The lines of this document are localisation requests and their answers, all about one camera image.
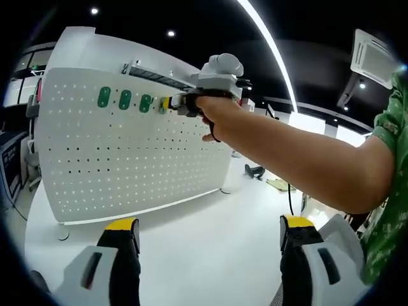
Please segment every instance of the white desk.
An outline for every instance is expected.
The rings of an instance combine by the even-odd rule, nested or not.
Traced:
[[[264,306],[281,283],[279,216],[289,214],[288,194],[244,173],[246,158],[233,159],[226,186],[201,198],[139,215],[140,299],[143,306]],[[275,176],[266,172],[264,178]],[[302,193],[293,192],[294,213]],[[29,213],[25,257],[43,274],[50,290],[65,266],[87,245],[95,245],[107,222],[68,226],[56,238],[57,221],[41,183]]]

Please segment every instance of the ceiling light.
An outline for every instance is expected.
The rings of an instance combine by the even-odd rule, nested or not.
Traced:
[[[291,81],[289,79],[288,71],[286,70],[285,64],[283,63],[283,59],[281,57],[281,54],[279,53],[279,50],[276,46],[275,41],[272,38],[272,35],[269,33],[268,28],[266,27],[265,23],[263,22],[263,20],[261,19],[257,11],[254,9],[251,3],[249,3],[248,0],[237,0],[237,1],[239,4],[241,4],[241,6],[244,8],[247,14],[252,18],[252,21],[256,24],[256,27],[259,29],[262,36],[268,43],[268,46],[273,53],[273,56],[275,56],[275,59],[280,68],[280,72],[282,72],[283,79],[285,80],[286,87],[288,88],[289,97],[291,98],[292,105],[293,105],[293,111],[297,113],[298,107],[296,105],[295,93],[293,92],[293,88],[292,88]]]

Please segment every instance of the ceiling vent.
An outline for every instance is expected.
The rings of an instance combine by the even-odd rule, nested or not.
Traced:
[[[391,89],[391,76],[398,69],[398,63],[387,48],[387,45],[376,37],[360,29],[354,38],[353,60],[351,70]]]

